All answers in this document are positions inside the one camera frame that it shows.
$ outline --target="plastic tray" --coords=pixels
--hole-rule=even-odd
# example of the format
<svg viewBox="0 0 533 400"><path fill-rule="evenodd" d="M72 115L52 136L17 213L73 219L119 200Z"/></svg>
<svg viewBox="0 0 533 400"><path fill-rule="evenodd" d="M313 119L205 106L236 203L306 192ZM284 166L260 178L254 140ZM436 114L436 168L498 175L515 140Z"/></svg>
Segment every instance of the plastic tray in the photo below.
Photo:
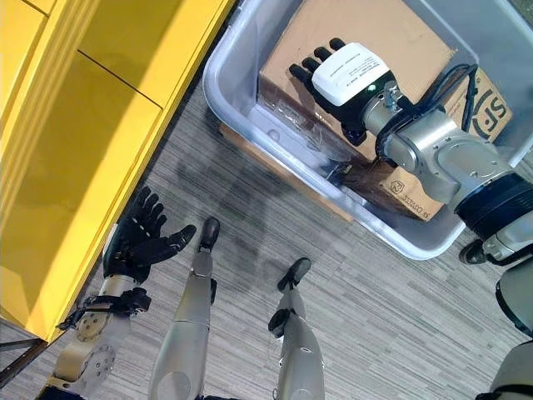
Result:
<svg viewBox="0 0 533 400"><path fill-rule="evenodd" d="M226 125L398 252L413 259L438 256L465 227L452 211L444 207L430 222L420 222L374 207L355 193L335 187L317 172L320 153L308 148L295 132L257 104L259 71L300 3L301 0L242 2L204 70L203 87L209 106ZM472 3L476 5L469 4L467 9L458 1L405 0L405 3L450 48L458 49L450 66L479 62L501 90L515 118L497 144L511 165L516 165L533 143L532 124L524 123L528 115L527 88L531 87L532 79L531 30L512 8L497 0L475 0ZM440 6L439 14L432 3ZM503 40L505 45L492 46Z"/></svg>

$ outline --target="sticker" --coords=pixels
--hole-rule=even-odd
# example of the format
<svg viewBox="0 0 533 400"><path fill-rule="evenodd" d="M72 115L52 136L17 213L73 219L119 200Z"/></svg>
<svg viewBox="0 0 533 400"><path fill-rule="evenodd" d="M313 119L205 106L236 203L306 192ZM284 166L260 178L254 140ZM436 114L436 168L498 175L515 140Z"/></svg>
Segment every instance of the sticker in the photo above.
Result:
<svg viewBox="0 0 533 400"><path fill-rule="evenodd" d="M389 67L360 43L348 43L313 73L312 83L330 103L341 106L371 85Z"/></svg>

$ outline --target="floor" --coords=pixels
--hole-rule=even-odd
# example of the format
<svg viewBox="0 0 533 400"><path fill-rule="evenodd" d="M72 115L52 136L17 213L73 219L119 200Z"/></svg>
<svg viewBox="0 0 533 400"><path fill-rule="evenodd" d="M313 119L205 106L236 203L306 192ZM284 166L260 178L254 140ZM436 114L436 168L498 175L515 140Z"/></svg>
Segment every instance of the floor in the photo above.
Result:
<svg viewBox="0 0 533 400"><path fill-rule="evenodd" d="M280 298L275 284L304 255L314 265L300 288L324 356L327 399L474 398L490 386L507 352L526 340L494 298L503 269L458 262L470 233L438 258L405 259L226 143L200 84L178 114L141 184L166 207L165 233L188 223L200 227L210 215L222 223L213 254L218 290L205 393L271 398L281 349L267 331ZM521 165L530 178L532 166L530 154ZM115 369L94 398L147 397L196 243L152 269L144 284L150 311L133 318ZM101 265L96 268L90 294L102 284ZM3 341L17 333L5 323L1 328ZM71 337L65 334L13 379L2 398L33 398ZM5 366L5 355L1 361Z"/></svg>

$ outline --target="robot leg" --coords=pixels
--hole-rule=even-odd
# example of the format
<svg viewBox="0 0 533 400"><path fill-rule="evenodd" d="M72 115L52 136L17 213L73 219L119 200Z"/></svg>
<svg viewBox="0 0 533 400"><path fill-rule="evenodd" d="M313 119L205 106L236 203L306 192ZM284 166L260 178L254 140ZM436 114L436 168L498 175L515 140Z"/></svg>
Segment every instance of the robot leg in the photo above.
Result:
<svg viewBox="0 0 533 400"><path fill-rule="evenodd" d="M215 218L204 223L199 251L152 372L150 399L201 398L211 304L216 287L216 281L211 278L211 249L217 240L218 228Z"/></svg>
<svg viewBox="0 0 533 400"><path fill-rule="evenodd" d="M307 258L301 258L278 284L283 298L268 324L274 336L283 337L276 400L296 397L323 400L325 397L320 347L306 324L303 301L296 288L310 266Z"/></svg>

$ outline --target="box logo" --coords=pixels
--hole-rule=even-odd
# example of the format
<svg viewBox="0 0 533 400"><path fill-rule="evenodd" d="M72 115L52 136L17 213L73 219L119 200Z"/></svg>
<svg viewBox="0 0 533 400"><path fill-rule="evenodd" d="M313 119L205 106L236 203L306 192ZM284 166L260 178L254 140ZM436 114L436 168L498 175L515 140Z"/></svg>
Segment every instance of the box logo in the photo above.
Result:
<svg viewBox="0 0 533 400"><path fill-rule="evenodd" d="M476 133L489 139L498 122L507 114L503 101L492 89L487 89L474 107L472 124Z"/></svg>
<svg viewBox="0 0 533 400"><path fill-rule="evenodd" d="M391 183L391 191L395 194L401 193L405 186L402 181L394 181Z"/></svg>

